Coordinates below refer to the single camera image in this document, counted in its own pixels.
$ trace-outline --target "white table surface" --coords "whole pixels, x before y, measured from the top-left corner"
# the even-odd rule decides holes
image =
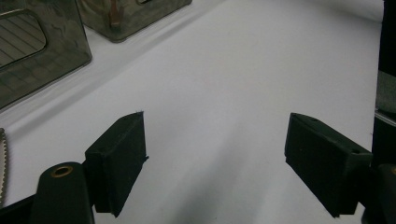
[[[381,0],[194,0],[3,111],[7,204],[47,168],[84,161],[145,111],[145,163],[120,216],[96,223],[360,223],[333,219],[285,163],[290,112],[371,148]]]

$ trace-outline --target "metal ring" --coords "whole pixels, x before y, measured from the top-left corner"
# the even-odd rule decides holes
[[[72,173],[73,167],[72,166],[60,166],[52,171],[50,174],[54,178],[63,177]]]

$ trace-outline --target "white tabletop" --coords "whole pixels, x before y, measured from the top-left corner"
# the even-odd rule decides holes
[[[285,163],[290,112],[370,149],[381,0],[194,0],[120,44],[91,30],[93,61],[0,114],[7,204],[47,168],[84,161],[119,117],[145,111],[147,152],[120,216],[96,223],[334,220]]]

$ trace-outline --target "clear plastic container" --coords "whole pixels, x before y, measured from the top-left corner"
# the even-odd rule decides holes
[[[191,1],[78,0],[78,8],[85,25],[112,42],[121,42]]]
[[[0,2],[0,108],[91,59],[75,1]]]

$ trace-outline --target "gear teeth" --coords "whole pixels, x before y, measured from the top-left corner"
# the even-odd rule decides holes
[[[7,139],[4,129],[0,129],[0,208],[3,207],[7,183]]]

